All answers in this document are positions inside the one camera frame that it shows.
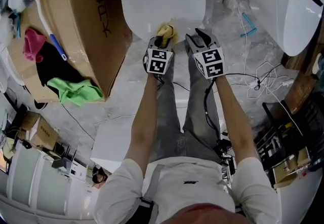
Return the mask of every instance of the blue mop handle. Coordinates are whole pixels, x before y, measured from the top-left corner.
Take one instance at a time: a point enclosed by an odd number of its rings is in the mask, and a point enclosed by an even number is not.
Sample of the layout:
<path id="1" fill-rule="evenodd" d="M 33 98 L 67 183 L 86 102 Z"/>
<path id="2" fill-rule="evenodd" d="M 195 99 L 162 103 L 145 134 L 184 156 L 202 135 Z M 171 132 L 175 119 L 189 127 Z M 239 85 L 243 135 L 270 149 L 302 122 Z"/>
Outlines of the blue mop handle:
<path id="1" fill-rule="evenodd" d="M 56 38 L 55 38 L 55 36 L 53 34 L 50 34 L 50 39 L 51 39 L 52 43 L 54 44 L 54 46 L 56 47 L 57 51 L 60 53 L 63 60 L 66 61 L 67 60 L 67 55 L 64 52 L 63 48 L 58 43 L 58 41 L 56 40 Z"/>
<path id="2" fill-rule="evenodd" d="M 251 20 L 248 18 L 248 16 L 243 12 L 242 16 L 247 20 L 248 24 L 250 25 L 250 27 L 252 29 L 255 29 L 255 26 L 253 25 L 253 23 L 251 22 Z"/>

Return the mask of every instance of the gray jeans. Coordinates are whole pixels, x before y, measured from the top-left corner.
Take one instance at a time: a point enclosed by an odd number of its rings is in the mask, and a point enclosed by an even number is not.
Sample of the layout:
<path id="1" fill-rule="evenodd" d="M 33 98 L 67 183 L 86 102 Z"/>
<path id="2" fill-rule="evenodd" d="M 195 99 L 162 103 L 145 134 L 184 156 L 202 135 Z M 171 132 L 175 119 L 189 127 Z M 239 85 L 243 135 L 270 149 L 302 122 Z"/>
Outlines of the gray jeans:
<path id="1" fill-rule="evenodd" d="M 192 53 L 188 52 L 190 95 L 182 133 L 177 115 L 173 86 L 174 57 L 167 73 L 162 77 L 164 85 L 157 91 L 157 130 L 150 162 L 169 157 L 194 157 L 220 163 L 214 151 L 218 136 L 205 116 L 204 96 L 211 81 L 197 69 Z M 219 130 L 213 90 L 207 97 L 208 114 Z"/>

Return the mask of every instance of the small box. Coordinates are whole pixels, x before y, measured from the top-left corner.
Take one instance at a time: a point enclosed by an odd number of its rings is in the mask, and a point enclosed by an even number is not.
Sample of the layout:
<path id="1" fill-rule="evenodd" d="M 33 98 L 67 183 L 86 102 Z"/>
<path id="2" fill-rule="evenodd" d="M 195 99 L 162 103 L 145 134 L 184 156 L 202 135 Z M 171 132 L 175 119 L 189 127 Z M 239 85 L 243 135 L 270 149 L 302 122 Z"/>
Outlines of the small box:
<path id="1" fill-rule="evenodd" d="M 53 150 L 58 133 L 40 114 L 28 111 L 21 129 L 25 131 L 25 135 L 21 135 L 21 138 L 26 139 L 32 146 Z"/>
<path id="2" fill-rule="evenodd" d="M 206 79 L 224 74 L 224 55 L 221 47 L 195 53 L 194 59 L 199 71 Z"/>
<path id="3" fill-rule="evenodd" d="M 171 63 L 173 52 L 148 48 L 145 54 L 147 72 L 165 74 Z"/>
<path id="4" fill-rule="evenodd" d="M 295 156 L 290 156 L 290 158 L 280 165 L 276 166 L 273 169 L 275 184 L 274 188 L 282 188 L 290 185 L 296 178 L 297 173 L 295 170 L 297 169 L 297 158 Z"/>

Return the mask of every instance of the toilet brush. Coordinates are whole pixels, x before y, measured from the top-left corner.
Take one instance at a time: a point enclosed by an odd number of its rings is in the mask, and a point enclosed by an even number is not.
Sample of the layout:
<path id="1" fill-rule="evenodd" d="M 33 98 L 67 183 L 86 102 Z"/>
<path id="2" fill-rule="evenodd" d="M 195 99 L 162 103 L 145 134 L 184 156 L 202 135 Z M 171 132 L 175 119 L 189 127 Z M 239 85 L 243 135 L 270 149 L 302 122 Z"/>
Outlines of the toilet brush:
<path id="1" fill-rule="evenodd" d="M 28 7 L 31 4 L 32 0 L 23 0 L 23 2 L 26 5 L 26 7 Z M 40 20 L 41 20 L 47 34 L 50 36 L 50 39 L 51 39 L 53 45 L 55 46 L 55 48 L 57 49 L 57 51 L 59 52 L 59 54 L 61 55 L 63 60 L 66 61 L 67 60 L 67 55 L 64 52 L 64 50 L 62 49 L 62 47 L 60 46 L 60 44 L 58 43 L 58 41 L 56 40 L 52 30 L 50 29 L 44 15 L 43 15 L 41 1 L 40 0 L 35 0 L 35 2 L 36 2 L 36 5 L 37 5 L 39 18 L 40 18 Z"/>

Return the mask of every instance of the white t-shirt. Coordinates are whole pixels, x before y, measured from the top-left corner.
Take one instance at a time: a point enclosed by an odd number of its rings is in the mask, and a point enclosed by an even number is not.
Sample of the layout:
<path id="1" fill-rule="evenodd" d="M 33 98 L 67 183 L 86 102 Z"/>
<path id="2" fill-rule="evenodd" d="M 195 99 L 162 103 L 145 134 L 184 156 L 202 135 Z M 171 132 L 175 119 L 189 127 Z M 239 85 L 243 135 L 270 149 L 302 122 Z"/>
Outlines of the white t-shirt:
<path id="1" fill-rule="evenodd" d="M 210 203 L 235 212 L 234 200 L 217 184 L 222 180 L 221 166 L 215 162 L 190 157 L 165 158 L 147 167 L 145 179 L 139 165 L 125 159 L 100 189 L 94 218 L 98 224 L 118 224 L 137 198 L 145 194 L 157 164 L 161 171 L 153 201 L 158 205 L 156 224 L 179 210 L 194 204 Z M 279 199 L 271 188 L 261 162 L 256 158 L 242 160 L 234 175 L 232 191 L 257 224 L 279 223 Z"/>

